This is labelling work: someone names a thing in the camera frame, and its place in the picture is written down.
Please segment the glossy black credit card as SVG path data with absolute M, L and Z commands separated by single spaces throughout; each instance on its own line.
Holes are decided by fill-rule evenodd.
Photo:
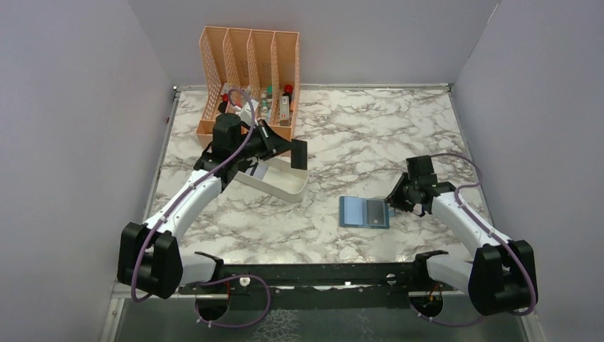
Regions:
M 296 170 L 308 169 L 308 143 L 304 140 L 292 139 L 291 167 Z

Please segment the teal card holder wallet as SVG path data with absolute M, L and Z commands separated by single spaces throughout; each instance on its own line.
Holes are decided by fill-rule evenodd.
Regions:
M 389 229 L 390 219 L 395 216 L 395 210 L 387 206 L 387 226 L 370 227 L 366 221 L 366 202 L 369 199 L 363 197 L 341 196 L 339 198 L 338 220 L 340 227 L 364 228 L 364 229 Z

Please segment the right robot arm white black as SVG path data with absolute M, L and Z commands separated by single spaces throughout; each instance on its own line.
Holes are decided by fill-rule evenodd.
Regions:
M 418 254 L 412 283 L 428 290 L 444 283 L 466 294 L 482 316 L 531 314 L 538 303 L 532 246 L 513 240 L 480 217 L 462 197 L 466 185 L 440 182 L 432 156 L 410 157 L 407 169 L 386 197 L 386 204 L 404 212 L 421 206 L 424 214 L 445 224 L 474 255 L 463 261 L 444 251 Z

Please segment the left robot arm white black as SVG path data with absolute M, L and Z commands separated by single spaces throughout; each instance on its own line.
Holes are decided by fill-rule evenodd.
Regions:
M 286 152 L 293 168 L 306 168 L 306 142 L 281 137 L 263 119 L 246 123 L 234 113 L 219 115 L 211 142 L 177 194 L 142 224 L 130 222 L 122 230 L 117 279 L 130 286 L 132 300 L 168 299 L 180 286 L 196 283 L 206 292 L 218 291 L 223 260 L 204 252 L 183 257 L 179 241 L 239 172 Z

